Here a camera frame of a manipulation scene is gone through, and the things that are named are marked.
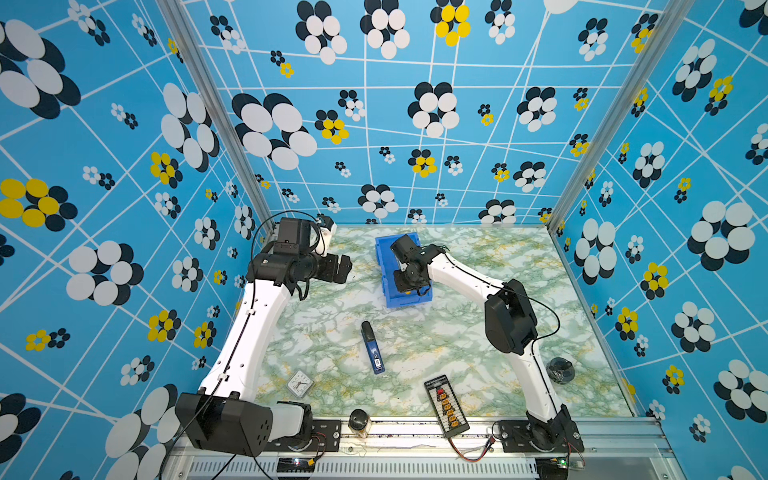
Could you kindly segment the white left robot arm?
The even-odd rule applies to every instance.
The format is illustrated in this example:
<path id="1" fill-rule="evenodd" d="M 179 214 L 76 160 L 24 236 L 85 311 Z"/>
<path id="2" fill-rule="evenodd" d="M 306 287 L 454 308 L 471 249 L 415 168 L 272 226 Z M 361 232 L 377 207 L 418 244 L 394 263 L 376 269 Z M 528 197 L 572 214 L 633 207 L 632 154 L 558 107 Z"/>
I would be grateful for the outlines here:
<path id="1" fill-rule="evenodd" d="M 304 447 L 312 440 L 310 405 L 256 403 L 256 376 L 274 328 L 289 300 L 308 296 L 312 280 L 343 284 L 352 268 L 332 254 L 335 222 L 327 215 L 279 220 L 276 239 L 248 264 L 242 304 L 218 359 L 194 393 L 179 396 L 175 411 L 193 447 L 247 457 L 271 442 Z"/>

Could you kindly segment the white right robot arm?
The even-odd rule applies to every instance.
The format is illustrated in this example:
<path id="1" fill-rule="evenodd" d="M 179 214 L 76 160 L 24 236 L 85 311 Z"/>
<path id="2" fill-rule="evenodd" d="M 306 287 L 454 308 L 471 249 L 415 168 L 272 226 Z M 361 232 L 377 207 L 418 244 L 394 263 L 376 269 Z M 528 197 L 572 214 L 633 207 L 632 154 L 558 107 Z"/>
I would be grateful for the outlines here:
<path id="1" fill-rule="evenodd" d="M 394 283 L 401 293 L 429 289 L 439 283 L 481 305 L 485 335 L 505 354 L 522 388 L 532 445 L 551 451 L 566 444 L 584 451 L 583 440 L 568 407 L 559 399 L 540 359 L 538 320 L 522 283 L 497 280 L 462 264 L 445 246 L 419 246 L 407 235 L 397 238 L 391 251 L 398 261 Z"/>

